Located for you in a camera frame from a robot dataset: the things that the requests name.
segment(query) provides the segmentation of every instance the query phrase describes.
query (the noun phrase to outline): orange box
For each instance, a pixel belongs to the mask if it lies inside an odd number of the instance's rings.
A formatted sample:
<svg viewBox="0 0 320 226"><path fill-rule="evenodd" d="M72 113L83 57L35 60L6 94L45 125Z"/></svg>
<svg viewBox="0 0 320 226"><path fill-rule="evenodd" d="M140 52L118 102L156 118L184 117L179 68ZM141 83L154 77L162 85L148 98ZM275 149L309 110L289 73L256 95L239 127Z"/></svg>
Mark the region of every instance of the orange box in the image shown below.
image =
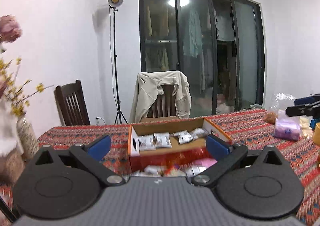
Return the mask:
<svg viewBox="0 0 320 226"><path fill-rule="evenodd" d="M170 135L179 131L192 130L201 127L223 141L231 144L231 138L220 127L207 118L192 120L172 120L160 123L132 124L129 128L128 155L132 172L143 170L148 165L183 165L197 159L211 157L205 146L205 138L199 138L186 144L179 144L176 137L170 136L172 148L139 151L138 136L169 132Z"/></svg>

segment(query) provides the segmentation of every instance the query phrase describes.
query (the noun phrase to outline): blue gripper pad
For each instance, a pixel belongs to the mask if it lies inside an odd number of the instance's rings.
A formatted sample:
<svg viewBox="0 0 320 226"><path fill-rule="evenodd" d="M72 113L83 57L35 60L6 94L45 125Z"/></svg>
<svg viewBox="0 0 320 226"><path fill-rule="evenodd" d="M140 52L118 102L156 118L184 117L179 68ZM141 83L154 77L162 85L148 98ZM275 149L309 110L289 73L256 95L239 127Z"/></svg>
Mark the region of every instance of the blue gripper pad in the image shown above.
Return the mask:
<svg viewBox="0 0 320 226"><path fill-rule="evenodd" d="M87 146L87 153L97 161L102 160L111 148L111 137L104 135Z"/></svg>
<svg viewBox="0 0 320 226"><path fill-rule="evenodd" d="M210 155L217 161L220 161L222 158L230 154L233 148L231 145L214 135L207 136L205 146L207 147Z"/></svg>

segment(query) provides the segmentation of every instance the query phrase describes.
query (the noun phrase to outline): power cord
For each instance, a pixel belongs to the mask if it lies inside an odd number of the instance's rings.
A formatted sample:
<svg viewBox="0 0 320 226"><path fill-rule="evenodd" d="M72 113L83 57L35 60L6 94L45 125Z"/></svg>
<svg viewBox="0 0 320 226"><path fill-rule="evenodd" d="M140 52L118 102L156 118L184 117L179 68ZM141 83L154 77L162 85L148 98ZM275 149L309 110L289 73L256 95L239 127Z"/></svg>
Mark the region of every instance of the power cord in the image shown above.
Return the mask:
<svg viewBox="0 0 320 226"><path fill-rule="evenodd" d="M110 58L111 58L111 70L112 70L112 90L113 90L113 98L115 99L115 103L116 103L116 108L117 111L118 110L118 105L117 105L117 100L116 100L116 96L115 96L115 86L114 86L114 75L113 75L113 61L112 61L112 49L111 49L111 13L110 13L110 7L109 7L109 20L110 20L110 30L109 30L109 47L110 47Z"/></svg>
<svg viewBox="0 0 320 226"><path fill-rule="evenodd" d="M102 119L102 120L103 120L103 123L106 124L103 118L97 117L96 119L97 119L97 120L98 120L98 119Z"/></svg>

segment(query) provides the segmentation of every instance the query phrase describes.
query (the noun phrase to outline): table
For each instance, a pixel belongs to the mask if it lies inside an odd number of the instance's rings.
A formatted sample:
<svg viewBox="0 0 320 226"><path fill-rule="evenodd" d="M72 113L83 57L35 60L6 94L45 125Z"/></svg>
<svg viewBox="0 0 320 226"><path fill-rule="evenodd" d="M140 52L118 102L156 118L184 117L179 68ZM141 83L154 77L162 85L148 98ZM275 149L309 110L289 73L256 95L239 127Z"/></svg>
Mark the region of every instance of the table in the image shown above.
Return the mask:
<svg viewBox="0 0 320 226"><path fill-rule="evenodd" d="M262 149L267 144L274 144L281 151L305 187L305 197L297 217L310 226L320 216L320 169L317 164L320 148L313 144L311 138L301 138L298 142L274 138L274 126L263 121L265 113L264 110L247 110L213 115L208 118L228 133L233 143L241 142L249 149ZM39 142L40 145L50 144L55 149L67 149L75 143L87 144L108 133L112 138L112 146L102 163L123 175L131 173L127 153L128 130L127 124L101 127L54 127L44 133L39 138ZM12 205L10 188L0 185L1 191L9 200L9 205Z"/></svg>

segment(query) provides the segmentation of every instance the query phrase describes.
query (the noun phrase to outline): hanging clothes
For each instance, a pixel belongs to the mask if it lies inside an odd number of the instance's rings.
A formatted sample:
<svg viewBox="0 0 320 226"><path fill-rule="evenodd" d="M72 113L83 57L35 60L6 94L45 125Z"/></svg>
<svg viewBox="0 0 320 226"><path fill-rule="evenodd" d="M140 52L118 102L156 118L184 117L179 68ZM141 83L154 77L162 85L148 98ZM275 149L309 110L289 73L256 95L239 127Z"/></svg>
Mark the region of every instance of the hanging clothes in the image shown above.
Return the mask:
<svg viewBox="0 0 320 226"><path fill-rule="evenodd" d="M160 37L166 37L169 34L169 16L168 16L168 5L162 7L162 12L160 13Z"/></svg>
<svg viewBox="0 0 320 226"><path fill-rule="evenodd" d="M200 54L200 87L201 92L205 91L205 74L204 74L204 56L203 52Z"/></svg>
<svg viewBox="0 0 320 226"><path fill-rule="evenodd" d="M235 32L232 28L233 20L230 16L230 9L215 6L213 12L216 19L217 40L234 41Z"/></svg>
<svg viewBox="0 0 320 226"><path fill-rule="evenodd" d="M150 16L150 7L147 6L147 36L151 37L152 36L152 25L151 25L151 16Z"/></svg>
<svg viewBox="0 0 320 226"><path fill-rule="evenodd" d="M183 55L198 57L202 53L202 34L199 14L190 9L183 37Z"/></svg>
<svg viewBox="0 0 320 226"><path fill-rule="evenodd" d="M212 84L213 80L213 66L212 66L212 50L207 49L204 53L204 72L206 74L206 83Z"/></svg>
<svg viewBox="0 0 320 226"><path fill-rule="evenodd" d="M149 72L169 70L168 54L165 47L146 48L146 68Z"/></svg>
<svg viewBox="0 0 320 226"><path fill-rule="evenodd" d="M211 21L210 21L209 9L208 9L208 13L207 13L207 29L211 30Z"/></svg>

